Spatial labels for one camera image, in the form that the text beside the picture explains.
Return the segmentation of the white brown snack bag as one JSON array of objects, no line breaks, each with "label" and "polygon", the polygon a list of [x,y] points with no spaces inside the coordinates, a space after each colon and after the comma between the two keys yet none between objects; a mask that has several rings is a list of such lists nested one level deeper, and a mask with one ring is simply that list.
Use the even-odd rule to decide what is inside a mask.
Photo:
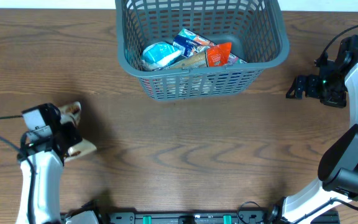
[{"label": "white brown snack bag", "polygon": [[58,107],[58,111],[60,112],[60,123],[62,125],[71,124],[74,127],[72,135],[69,137],[71,142],[68,144],[68,150],[63,157],[64,161],[72,161],[96,151],[97,147],[92,142],[82,138],[78,134],[77,127],[81,119],[80,102],[75,101],[73,103],[60,106]]}]

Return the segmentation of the blue tissue multipack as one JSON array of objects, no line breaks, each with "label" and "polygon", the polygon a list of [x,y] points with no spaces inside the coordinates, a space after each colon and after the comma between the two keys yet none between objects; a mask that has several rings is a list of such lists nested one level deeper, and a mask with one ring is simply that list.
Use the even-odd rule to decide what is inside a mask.
[{"label": "blue tissue multipack", "polygon": [[173,39],[173,46],[181,50],[182,56],[188,58],[216,44],[212,41],[183,28]]}]

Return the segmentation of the blue white snack packet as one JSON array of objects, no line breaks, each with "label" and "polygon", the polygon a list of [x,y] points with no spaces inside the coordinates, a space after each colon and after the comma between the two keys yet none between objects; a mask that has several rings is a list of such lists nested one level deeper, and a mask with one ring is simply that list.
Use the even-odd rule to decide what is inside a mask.
[{"label": "blue white snack packet", "polygon": [[166,42],[157,42],[144,49],[141,54],[142,67],[146,71],[161,70],[171,65],[181,50]]}]

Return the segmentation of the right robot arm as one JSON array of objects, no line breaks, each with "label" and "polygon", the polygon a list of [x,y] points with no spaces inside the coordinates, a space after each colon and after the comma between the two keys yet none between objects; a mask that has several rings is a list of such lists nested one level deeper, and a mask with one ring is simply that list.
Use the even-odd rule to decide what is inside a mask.
[{"label": "right robot arm", "polygon": [[318,176],[295,195],[282,198],[265,223],[330,223],[331,210],[358,201],[358,35],[341,41],[335,60],[322,53],[318,75],[300,75],[286,97],[318,99],[326,106],[349,107],[349,129],[323,154]]}]

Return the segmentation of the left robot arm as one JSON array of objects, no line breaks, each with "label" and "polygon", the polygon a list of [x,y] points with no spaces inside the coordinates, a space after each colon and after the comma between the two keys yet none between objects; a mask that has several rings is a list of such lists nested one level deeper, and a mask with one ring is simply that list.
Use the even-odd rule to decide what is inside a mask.
[{"label": "left robot arm", "polygon": [[27,132],[21,137],[17,160],[23,184],[17,223],[70,223],[98,220],[93,212],[63,217],[60,213],[60,179],[66,162],[96,151],[81,137],[78,101],[57,107],[51,103],[22,111]]}]

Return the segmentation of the orange cracker package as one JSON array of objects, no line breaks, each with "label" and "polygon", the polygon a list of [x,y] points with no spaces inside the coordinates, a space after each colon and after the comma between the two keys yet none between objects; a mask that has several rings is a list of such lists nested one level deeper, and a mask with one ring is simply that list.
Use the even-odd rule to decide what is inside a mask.
[{"label": "orange cracker package", "polygon": [[231,47],[232,44],[230,42],[215,45],[189,58],[174,63],[165,69],[171,70],[171,69],[221,67],[228,63],[229,55],[231,53]]}]

